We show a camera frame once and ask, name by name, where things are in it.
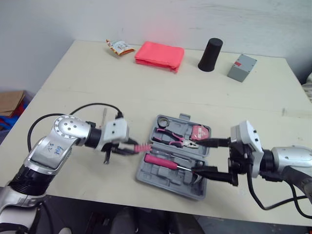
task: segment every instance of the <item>black cable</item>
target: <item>black cable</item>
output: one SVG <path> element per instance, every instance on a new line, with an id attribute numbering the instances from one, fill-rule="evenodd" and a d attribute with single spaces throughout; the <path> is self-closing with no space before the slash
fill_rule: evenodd
<path id="1" fill-rule="evenodd" d="M 312 219 L 312 215 L 307 215 L 307 214 L 303 213 L 302 210 L 300 209 L 299 204 L 298 204 L 298 198 L 297 198 L 296 190 L 294 189 L 294 186 L 290 183 L 288 183 L 288 185 L 290 186 L 290 188 L 292 190 L 293 202 L 294 202 L 294 205 L 295 205 L 297 211 L 299 212 L 299 214 L 301 214 L 305 218 Z"/>
<path id="2" fill-rule="evenodd" d="M 276 207 L 278 207 L 278 206 L 284 205 L 284 204 L 286 204 L 286 203 L 288 203 L 288 202 L 295 201 L 295 199 L 296 199 L 296 200 L 300 200 L 300 199 L 305 199 L 305 198 L 307 198 L 306 196 L 298 196 L 298 197 L 295 196 L 295 197 L 293 197 L 293 198 L 288 198 L 288 199 L 286 199 L 286 200 L 280 201 L 280 202 L 278 202 L 278 203 L 276 203 L 276 204 L 274 204 L 274 205 L 265 207 L 265 206 L 261 203 L 261 201 L 259 200 L 259 198 L 257 197 L 257 195 L 256 195 L 255 192 L 254 192 L 253 179 L 252 179 L 252 165 L 251 165 L 251 164 L 248 165 L 248 169 L 247 169 L 247 183 L 248 183 L 248 189 L 249 189 L 249 192 L 250 192 L 251 196 L 254 198 L 254 200 L 256 201 L 256 203 L 258 204 L 258 206 L 259 206 L 261 209 L 265 210 L 265 211 L 268 211 L 268 210 L 271 210 L 271 209 L 276 208 Z"/>
<path id="3" fill-rule="evenodd" d="M 44 202 L 42 203 L 42 206 L 45 209 L 45 212 L 47 213 L 47 216 L 48 216 L 49 226 L 50 226 L 50 234 L 54 234 L 54 226 L 53 226 L 53 222 L 52 222 L 51 213 L 50 213 L 47 205 Z"/>
<path id="4" fill-rule="evenodd" d="M 101 102 L 94 102 L 94 103 L 86 104 L 86 105 L 84 105 L 84 106 L 80 106 L 79 108 L 77 108 L 77 109 L 75 109 L 74 111 L 72 111 L 72 112 L 70 113 L 70 115 L 73 115 L 74 113 L 76 113 L 77 111 L 81 110 L 82 108 L 85 108 L 85 107 L 87 107 L 87 106 L 93 106 L 93 105 L 102 105 L 102 106 L 109 106 L 109 107 L 112 107 L 112 108 L 114 108 L 115 110 L 118 111 L 118 114 L 119 114 L 119 115 L 121 114 L 121 116 L 122 116 L 122 112 L 121 112 L 120 109 L 118 109 L 116 106 L 113 106 L 113 105 L 111 105 L 111 104 L 101 103 Z"/>
<path id="5" fill-rule="evenodd" d="M 60 114 L 60 113 L 53 113 L 53 114 L 48 114 L 48 115 L 44 115 L 44 116 L 41 116 L 40 118 L 38 118 L 32 125 L 31 127 L 29 128 L 28 130 L 28 135 L 27 135 L 27 146 L 28 146 L 28 152 L 31 151 L 31 141 L 30 141 L 30 137 L 31 137 L 31 133 L 33 132 L 33 129 L 35 127 L 35 125 L 43 120 L 44 118 L 47 118 L 47 117 L 50 117 L 50 116 L 62 116 L 63 114 Z"/>

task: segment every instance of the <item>screwdriver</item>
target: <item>screwdriver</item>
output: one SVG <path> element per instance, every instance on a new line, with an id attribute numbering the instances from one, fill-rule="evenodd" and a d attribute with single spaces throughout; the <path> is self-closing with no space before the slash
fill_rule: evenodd
<path id="1" fill-rule="evenodd" d="M 158 165 L 158 166 L 166 167 L 166 168 L 169 168 L 169 169 L 172 169 L 172 170 L 182 169 L 182 170 L 189 171 L 189 172 L 192 171 L 191 169 L 185 168 L 185 167 L 181 167 L 177 163 L 172 162 L 170 160 L 162 159 L 162 158 L 155 157 L 155 156 L 152 156 L 152 155 L 149 155 L 149 154 L 147 154 L 145 156 L 144 161 L 152 163 L 152 164 L 155 164 L 155 165 Z"/>

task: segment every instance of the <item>white wall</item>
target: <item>white wall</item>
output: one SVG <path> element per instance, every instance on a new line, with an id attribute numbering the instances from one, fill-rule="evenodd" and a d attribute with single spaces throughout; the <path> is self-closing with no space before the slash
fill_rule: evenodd
<path id="1" fill-rule="evenodd" d="M 312 69 L 311 0 L 0 0 L 0 89 L 35 93 L 74 39 L 285 57 Z"/>

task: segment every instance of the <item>gray box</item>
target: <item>gray box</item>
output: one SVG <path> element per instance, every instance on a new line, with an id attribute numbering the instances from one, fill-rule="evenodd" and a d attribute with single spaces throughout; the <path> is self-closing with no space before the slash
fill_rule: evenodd
<path id="1" fill-rule="evenodd" d="M 248 57 L 246 55 L 240 55 L 236 62 L 231 67 L 228 77 L 235 79 L 239 82 L 243 82 L 247 75 L 254 68 L 256 59 Z"/>
<path id="2" fill-rule="evenodd" d="M 158 137 L 167 141 L 172 140 L 169 136 L 156 131 L 158 128 L 157 119 L 159 117 L 168 119 L 169 126 L 166 127 L 166 129 L 182 135 L 185 139 L 190 138 L 193 126 L 199 125 L 198 123 L 190 122 L 191 116 L 186 114 L 180 114 L 179 118 L 163 115 L 157 116 L 153 122 L 152 132 L 149 136 L 149 141 L 152 143 L 152 150 L 151 152 L 146 152 L 146 154 L 176 162 L 180 166 L 189 169 L 196 166 L 198 161 L 202 161 L 204 165 L 207 166 L 208 163 L 204 160 L 204 157 L 209 153 L 208 147 L 200 145 L 197 149 L 188 147 L 178 148 L 174 145 L 165 145 L 152 140 L 153 137 Z M 211 128 L 209 126 L 204 127 L 208 129 L 209 135 L 211 136 Z M 193 173 L 180 169 L 171 170 L 165 167 L 152 165 L 151 163 L 145 162 L 144 158 L 145 155 L 141 160 L 136 174 L 137 180 L 192 199 L 202 200 L 205 198 L 207 188 L 206 178 L 194 183 L 195 178 Z"/>

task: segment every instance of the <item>black cup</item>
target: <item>black cup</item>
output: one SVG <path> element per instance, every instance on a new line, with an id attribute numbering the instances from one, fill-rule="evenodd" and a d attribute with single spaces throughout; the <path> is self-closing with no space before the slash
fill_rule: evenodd
<path id="1" fill-rule="evenodd" d="M 215 69 L 215 62 L 219 56 L 223 41 L 218 38 L 211 38 L 207 44 L 203 57 L 198 68 L 204 72 L 211 72 Z"/>

